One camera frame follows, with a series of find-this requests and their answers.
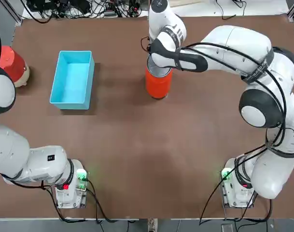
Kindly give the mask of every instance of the brown table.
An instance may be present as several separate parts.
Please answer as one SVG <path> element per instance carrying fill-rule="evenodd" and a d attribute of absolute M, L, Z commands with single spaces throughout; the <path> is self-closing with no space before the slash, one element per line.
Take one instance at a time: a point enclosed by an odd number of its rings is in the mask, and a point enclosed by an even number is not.
<path fill-rule="evenodd" d="M 186 44 L 198 42 L 218 25 L 261 32 L 273 45 L 294 52 L 294 25 L 285 15 L 185 18 Z M 156 101 L 144 89 L 147 54 L 140 39 L 146 18 L 25 20 L 13 48 L 32 77 L 17 90 L 13 109 L 0 121 L 25 136 L 31 147 L 61 145 L 91 174 L 98 198 L 111 218 L 197 218 L 219 181 L 225 162 L 264 142 L 265 130 L 246 124 L 238 111 L 245 84 L 238 76 L 210 71 L 175 71 L 171 92 Z M 49 103 L 60 50 L 91 50 L 96 63 L 91 108 L 60 111 Z M 248 217 L 264 217 L 257 199 Z M 92 199 L 66 216 L 95 217 Z M 229 210 L 239 217 L 240 210 Z M 56 218 L 46 192 L 5 184 L 0 176 L 0 217 Z M 220 192 L 205 217 L 223 218 Z M 274 201 L 274 218 L 294 218 L 294 171 Z"/>

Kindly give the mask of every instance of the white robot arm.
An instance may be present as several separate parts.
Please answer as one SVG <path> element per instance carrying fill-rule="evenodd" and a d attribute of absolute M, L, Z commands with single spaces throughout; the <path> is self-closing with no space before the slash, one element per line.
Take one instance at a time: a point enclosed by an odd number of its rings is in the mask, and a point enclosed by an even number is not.
<path fill-rule="evenodd" d="M 0 114 L 12 108 L 15 87 L 7 73 L 0 68 Z M 79 208 L 85 202 L 85 176 L 82 164 L 67 159 L 60 146 L 30 149 L 28 141 L 8 127 L 0 124 L 0 174 L 5 182 L 24 184 L 47 181 L 56 187 L 59 208 Z"/>
<path fill-rule="evenodd" d="M 185 25 L 168 1 L 154 0 L 149 12 L 152 43 L 148 51 L 157 67 L 198 73 L 223 70 L 241 76 L 248 84 L 240 98 L 241 116 L 254 127 L 268 128 L 266 140 L 272 141 L 266 143 L 268 149 L 261 148 L 226 163 L 223 175 L 262 152 L 224 181 L 229 206 L 246 207 L 254 191 L 268 199 L 276 198 L 294 168 L 294 55 L 273 48 L 263 34 L 235 26 L 217 27 L 200 43 L 181 47 Z"/>

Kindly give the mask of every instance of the light blue bin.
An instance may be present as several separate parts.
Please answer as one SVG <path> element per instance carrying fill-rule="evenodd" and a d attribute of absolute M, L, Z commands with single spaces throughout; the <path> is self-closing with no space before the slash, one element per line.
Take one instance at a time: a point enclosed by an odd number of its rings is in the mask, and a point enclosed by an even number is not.
<path fill-rule="evenodd" d="M 60 51 L 50 103 L 62 110 L 87 110 L 94 72 L 91 51 Z"/>

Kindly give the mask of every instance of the orange cylinder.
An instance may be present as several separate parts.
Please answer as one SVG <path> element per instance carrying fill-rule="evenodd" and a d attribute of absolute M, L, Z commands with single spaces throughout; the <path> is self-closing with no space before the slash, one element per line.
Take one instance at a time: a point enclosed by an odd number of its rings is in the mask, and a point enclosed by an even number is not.
<path fill-rule="evenodd" d="M 151 97 L 155 99 L 162 99 L 169 93 L 172 69 L 159 68 L 153 66 L 153 64 L 154 63 L 149 56 L 145 76 L 146 90 Z"/>

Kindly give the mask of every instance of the gray floor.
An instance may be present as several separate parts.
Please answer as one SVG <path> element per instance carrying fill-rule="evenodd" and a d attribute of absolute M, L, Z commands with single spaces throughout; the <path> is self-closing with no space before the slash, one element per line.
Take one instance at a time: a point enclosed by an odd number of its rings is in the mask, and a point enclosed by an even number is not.
<path fill-rule="evenodd" d="M 177 232 L 178 220 L 159 220 L 158 232 Z M 236 232 L 233 223 L 222 220 L 214 220 L 198 225 L 198 220 L 181 220 L 179 232 L 221 232 L 223 224 L 231 224 L 233 232 Z M 242 221 L 237 226 L 248 224 Z M 102 224 L 105 232 L 126 232 L 127 222 L 116 223 L 104 222 Z M 129 225 L 128 232 L 147 232 L 146 220 L 139 220 Z M 101 227 L 95 221 L 68 224 L 58 220 L 24 220 L 24 221 L 0 221 L 0 232 L 101 232 Z M 239 232 L 294 232 L 294 219 L 270 219 L 268 230 L 266 223 L 240 228 Z"/>

